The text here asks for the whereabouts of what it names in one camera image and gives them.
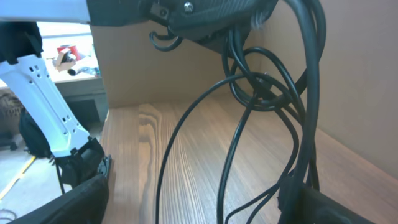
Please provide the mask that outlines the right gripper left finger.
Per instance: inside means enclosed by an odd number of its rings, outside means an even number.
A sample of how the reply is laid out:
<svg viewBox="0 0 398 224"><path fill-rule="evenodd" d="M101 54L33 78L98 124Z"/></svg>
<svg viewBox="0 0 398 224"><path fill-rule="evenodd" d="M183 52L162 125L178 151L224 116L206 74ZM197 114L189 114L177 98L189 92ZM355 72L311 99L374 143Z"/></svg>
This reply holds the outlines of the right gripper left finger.
<svg viewBox="0 0 398 224"><path fill-rule="evenodd" d="M108 200L108 180L99 174L12 222L14 224L98 224L103 221Z"/></svg>

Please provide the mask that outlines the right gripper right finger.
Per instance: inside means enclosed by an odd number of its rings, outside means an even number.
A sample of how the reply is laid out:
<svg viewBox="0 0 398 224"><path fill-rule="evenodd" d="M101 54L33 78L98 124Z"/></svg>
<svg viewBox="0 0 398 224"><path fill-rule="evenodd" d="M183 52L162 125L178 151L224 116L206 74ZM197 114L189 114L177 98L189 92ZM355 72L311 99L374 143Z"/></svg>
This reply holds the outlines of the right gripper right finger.
<svg viewBox="0 0 398 224"><path fill-rule="evenodd" d="M299 189L300 194L294 209L282 223L372 224L370 220L342 206L321 192L305 186L305 184L302 184Z"/></svg>

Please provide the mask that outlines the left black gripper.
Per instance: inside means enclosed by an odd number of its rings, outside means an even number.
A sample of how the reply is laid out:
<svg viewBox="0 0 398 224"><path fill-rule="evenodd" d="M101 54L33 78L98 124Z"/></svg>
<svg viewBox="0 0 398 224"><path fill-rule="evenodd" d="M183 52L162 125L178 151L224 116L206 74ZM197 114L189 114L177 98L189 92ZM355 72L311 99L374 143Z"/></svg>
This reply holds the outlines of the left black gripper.
<svg viewBox="0 0 398 224"><path fill-rule="evenodd" d="M190 40L221 53L232 30L245 42L264 23L277 0L87 0L90 24L121 27L152 21L167 29L150 33L156 49L168 52Z"/></svg>

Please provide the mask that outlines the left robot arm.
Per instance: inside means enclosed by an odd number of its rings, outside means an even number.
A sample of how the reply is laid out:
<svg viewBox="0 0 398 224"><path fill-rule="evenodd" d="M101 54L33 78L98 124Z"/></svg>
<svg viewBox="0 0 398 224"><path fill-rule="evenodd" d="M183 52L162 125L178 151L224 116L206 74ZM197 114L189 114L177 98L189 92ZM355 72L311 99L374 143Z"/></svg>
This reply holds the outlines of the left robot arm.
<svg viewBox="0 0 398 224"><path fill-rule="evenodd" d="M109 175L111 158L75 118L51 80L42 58L39 22L66 22L121 27L154 21L167 29L150 34L160 51L187 39L215 52L229 27L244 32L272 14L275 1L262 0L73 0L1 2L1 80L28 111L57 167L58 181L77 187L96 175Z"/></svg>

